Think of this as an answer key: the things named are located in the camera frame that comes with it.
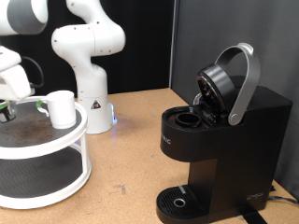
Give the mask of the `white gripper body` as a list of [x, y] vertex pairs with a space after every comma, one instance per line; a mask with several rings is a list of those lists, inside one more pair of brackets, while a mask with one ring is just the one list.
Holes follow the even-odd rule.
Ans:
[[24, 69], [15, 65], [0, 72], [0, 99], [21, 101], [31, 93], [30, 84]]

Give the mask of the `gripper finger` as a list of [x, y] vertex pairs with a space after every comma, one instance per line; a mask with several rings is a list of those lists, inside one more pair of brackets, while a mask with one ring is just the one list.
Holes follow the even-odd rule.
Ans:
[[7, 110], [8, 110], [8, 117], [10, 120], [13, 120], [16, 118], [16, 102], [15, 101], [9, 101], [7, 103]]

